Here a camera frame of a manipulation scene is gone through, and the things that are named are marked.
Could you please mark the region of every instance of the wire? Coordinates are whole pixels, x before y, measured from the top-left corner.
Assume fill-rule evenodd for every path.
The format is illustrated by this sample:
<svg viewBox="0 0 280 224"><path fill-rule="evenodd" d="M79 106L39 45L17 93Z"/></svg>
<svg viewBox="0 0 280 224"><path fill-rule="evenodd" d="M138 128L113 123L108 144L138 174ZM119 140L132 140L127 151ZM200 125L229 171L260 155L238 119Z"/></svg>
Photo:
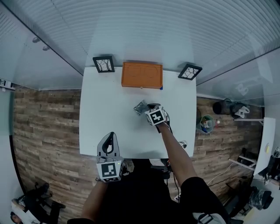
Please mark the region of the wire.
<svg viewBox="0 0 280 224"><path fill-rule="evenodd" d="M170 126L170 117L169 117L169 114L168 114L167 112L165 112L165 115L166 115L166 116L168 117L168 119L169 119L169 120L166 122L166 124L168 125L168 127L169 127L171 133L173 134L173 131L172 131L171 126Z"/></svg>
<svg viewBox="0 0 280 224"><path fill-rule="evenodd" d="M222 173L220 173L219 175L215 176L212 180L214 180L216 177L218 177L218 176L224 174L224 173L231 167L231 165L233 165L233 163L230 164L229 167L228 167L224 172L222 172Z"/></svg>
<svg viewBox="0 0 280 224"><path fill-rule="evenodd" d="M184 142L179 142L179 144L185 149L187 147L187 144L185 144Z"/></svg>
<svg viewBox="0 0 280 224"><path fill-rule="evenodd" d="M233 178L236 178L236 177L237 177L237 176L235 176L235 177L229 177L229 178L227 178L227 179L225 179L225 180L222 180L222 181L220 181L220 182L218 182L218 183L209 185L208 187L212 187L212 186L214 186L214 185L216 185L216 184L222 183L222 182L224 182L224 181L226 181L226 180L228 180L228 179L233 179Z"/></svg>
<svg viewBox="0 0 280 224"><path fill-rule="evenodd" d="M176 179L175 179L174 173L173 173L173 178L174 178L174 183L175 183L175 185L176 185L176 188L177 188L177 190L178 190L178 203L180 203L180 192L179 192L179 188L178 188L178 186L177 186L177 184L176 184Z"/></svg>

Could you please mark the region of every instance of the desk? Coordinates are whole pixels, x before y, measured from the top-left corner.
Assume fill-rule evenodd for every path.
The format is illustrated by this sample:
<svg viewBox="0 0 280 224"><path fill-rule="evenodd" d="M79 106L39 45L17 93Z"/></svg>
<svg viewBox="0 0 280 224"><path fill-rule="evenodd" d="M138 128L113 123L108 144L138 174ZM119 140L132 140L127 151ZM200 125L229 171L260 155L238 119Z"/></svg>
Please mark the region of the desk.
<svg viewBox="0 0 280 224"><path fill-rule="evenodd" d="M250 170L253 170L254 175L256 175L259 172L261 172L263 169L265 169L270 161L270 156L273 149L276 120L274 118L265 117L264 119L244 119L243 121L259 121L261 122L261 124L263 124L262 143L259 151L258 160L256 161L256 160L248 159L243 156L239 156L242 159L246 159L252 162L252 165L250 166L244 165L232 159L228 159L228 160L236 164L239 164L243 167L246 167Z"/></svg>
<svg viewBox="0 0 280 224"><path fill-rule="evenodd" d="M115 132L124 158L168 158L161 134L145 115L134 107L143 99L160 103L170 116L178 141L187 142L193 156L196 133L196 80L178 78L177 72L163 71L163 90L122 87L122 68L114 73L98 73L85 68L80 102L80 153L97 155L97 145L109 132Z"/></svg>

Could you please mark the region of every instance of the glass wall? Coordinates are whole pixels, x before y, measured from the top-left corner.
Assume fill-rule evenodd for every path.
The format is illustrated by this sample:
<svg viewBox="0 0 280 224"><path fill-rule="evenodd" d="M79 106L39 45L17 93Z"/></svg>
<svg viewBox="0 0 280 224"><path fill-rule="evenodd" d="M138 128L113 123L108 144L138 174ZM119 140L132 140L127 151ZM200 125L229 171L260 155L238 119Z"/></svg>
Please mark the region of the glass wall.
<svg viewBox="0 0 280 224"><path fill-rule="evenodd" d="M14 93L0 89L0 222L11 223L11 200L23 195L14 168L11 154L10 139L12 135Z"/></svg>
<svg viewBox="0 0 280 224"><path fill-rule="evenodd" d="M138 60L181 71L201 66L200 84L280 46L275 0L3 0L83 73L92 57Z"/></svg>
<svg viewBox="0 0 280 224"><path fill-rule="evenodd" d="M265 106L280 97L280 49L197 85L197 93Z"/></svg>
<svg viewBox="0 0 280 224"><path fill-rule="evenodd" d="M82 75L0 2L0 79L34 89L81 88Z"/></svg>

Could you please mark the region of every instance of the black chair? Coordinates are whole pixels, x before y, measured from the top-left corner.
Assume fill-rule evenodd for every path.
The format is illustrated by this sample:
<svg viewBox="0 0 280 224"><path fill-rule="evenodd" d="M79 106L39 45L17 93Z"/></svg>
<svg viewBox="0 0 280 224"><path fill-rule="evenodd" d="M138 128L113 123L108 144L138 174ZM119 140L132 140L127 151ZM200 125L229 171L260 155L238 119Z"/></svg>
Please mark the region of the black chair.
<svg viewBox="0 0 280 224"><path fill-rule="evenodd" d="M164 166L150 166L151 169L155 169L161 172L162 178L164 180L168 180L170 178L170 173L172 172L172 168L168 162L168 159L161 159L161 162Z"/></svg>
<svg viewBox="0 0 280 224"><path fill-rule="evenodd" d="M39 184L36 182L35 183L35 189L37 189L37 186L38 186ZM20 196L19 198L17 198L17 201L19 201L19 200L21 200L22 198L24 198L24 196L25 195L22 195L22 196ZM50 193L49 194L49 196L48 197L37 197L37 202L40 204L40 205L42 205L42 207L44 207L44 206L47 206L47 207L49 207L49 208L51 208L51 206L46 202L46 200L48 199L48 198L51 198L53 195Z"/></svg>
<svg viewBox="0 0 280 224"><path fill-rule="evenodd" d="M244 212L247 211L244 207L248 203L251 193L253 192L251 187L252 181L253 175L248 183L240 184L238 190L233 189L227 184L227 186L234 191L234 195L224 206L230 217L236 216L241 210Z"/></svg>

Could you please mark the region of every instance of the orange box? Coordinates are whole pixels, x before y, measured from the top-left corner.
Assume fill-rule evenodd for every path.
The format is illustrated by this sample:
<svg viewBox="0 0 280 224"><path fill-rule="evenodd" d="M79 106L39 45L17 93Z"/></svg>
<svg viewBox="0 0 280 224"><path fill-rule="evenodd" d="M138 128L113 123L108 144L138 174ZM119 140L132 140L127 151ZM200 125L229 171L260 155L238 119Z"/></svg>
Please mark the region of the orange box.
<svg viewBox="0 0 280 224"><path fill-rule="evenodd" d="M160 89L162 87L162 65L124 62L122 64L122 86Z"/></svg>

